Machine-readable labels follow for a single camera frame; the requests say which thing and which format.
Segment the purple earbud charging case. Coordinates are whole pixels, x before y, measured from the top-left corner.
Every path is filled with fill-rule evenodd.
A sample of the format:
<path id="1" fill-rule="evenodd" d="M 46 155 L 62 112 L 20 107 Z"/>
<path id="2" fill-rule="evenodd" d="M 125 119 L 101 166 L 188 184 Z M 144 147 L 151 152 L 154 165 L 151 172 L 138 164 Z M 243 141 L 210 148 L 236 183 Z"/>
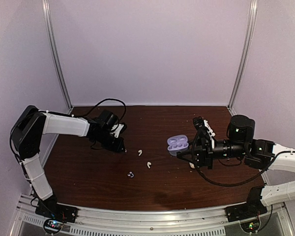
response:
<path id="1" fill-rule="evenodd" d="M 171 156 L 177 156 L 178 152 L 183 152 L 189 148 L 186 135 L 176 135 L 167 139 L 167 150 Z"/>

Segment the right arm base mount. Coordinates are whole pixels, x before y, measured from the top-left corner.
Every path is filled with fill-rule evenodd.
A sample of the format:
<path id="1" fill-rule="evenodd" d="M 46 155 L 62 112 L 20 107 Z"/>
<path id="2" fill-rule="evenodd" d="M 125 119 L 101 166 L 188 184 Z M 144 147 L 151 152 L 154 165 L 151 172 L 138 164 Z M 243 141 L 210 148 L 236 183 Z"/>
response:
<path id="1" fill-rule="evenodd" d="M 225 213 L 228 222 L 240 221 L 267 213 L 267 207 L 261 203 L 263 189 L 263 186 L 253 187 L 245 203 L 226 207 Z"/>

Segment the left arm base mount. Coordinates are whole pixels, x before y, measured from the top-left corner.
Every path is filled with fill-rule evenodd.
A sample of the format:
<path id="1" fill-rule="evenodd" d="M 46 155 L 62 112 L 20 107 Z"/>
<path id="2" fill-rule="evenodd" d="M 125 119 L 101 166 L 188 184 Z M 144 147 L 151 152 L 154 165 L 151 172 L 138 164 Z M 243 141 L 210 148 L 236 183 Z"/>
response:
<path id="1" fill-rule="evenodd" d="M 64 223 L 75 223 L 78 209 L 73 206 L 59 204 L 57 197 L 52 195 L 46 200 L 38 199 L 35 213 Z"/>

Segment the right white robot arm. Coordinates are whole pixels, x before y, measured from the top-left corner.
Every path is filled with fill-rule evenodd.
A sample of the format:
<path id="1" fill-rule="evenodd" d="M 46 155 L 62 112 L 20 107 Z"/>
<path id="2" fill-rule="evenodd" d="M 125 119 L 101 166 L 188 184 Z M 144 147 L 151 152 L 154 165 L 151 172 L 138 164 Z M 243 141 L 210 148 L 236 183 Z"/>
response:
<path id="1" fill-rule="evenodd" d="M 269 140 L 254 139 L 255 121 L 244 115 L 232 116 L 227 127 L 227 138 L 216 140 L 208 122 L 201 117 L 193 119 L 196 135 L 188 149 L 178 151 L 177 158 L 194 165 L 198 174 L 207 182 L 221 187 L 245 185 L 267 170 L 295 173 L 295 149 Z M 259 173 L 238 183 L 218 183 L 200 170 L 212 169 L 214 160 L 235 158 Z"/>

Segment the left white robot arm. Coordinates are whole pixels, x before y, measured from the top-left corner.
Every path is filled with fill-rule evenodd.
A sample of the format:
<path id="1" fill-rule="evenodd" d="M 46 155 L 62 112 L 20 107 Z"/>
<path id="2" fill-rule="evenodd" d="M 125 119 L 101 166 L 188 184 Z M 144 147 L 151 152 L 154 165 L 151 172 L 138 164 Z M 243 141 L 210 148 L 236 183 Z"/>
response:
<path id="1" fill-rule="evenodd" d="M 44 172 L 41 148 L 45 136 L 76 136 L 99 143 L 105 150 L 125 153 L 122 133 L 127 124 L 116 114 L 104 110 L 95 118 L 74 116 L 38 109 L 28 105 L 13 125 L 10 133 L 10 147 L 25 172 L 25 177 L 40 200 L 41 209 L 50 218 L 61 213 L 58 204 L 50 200 L 54 191 Z"/>

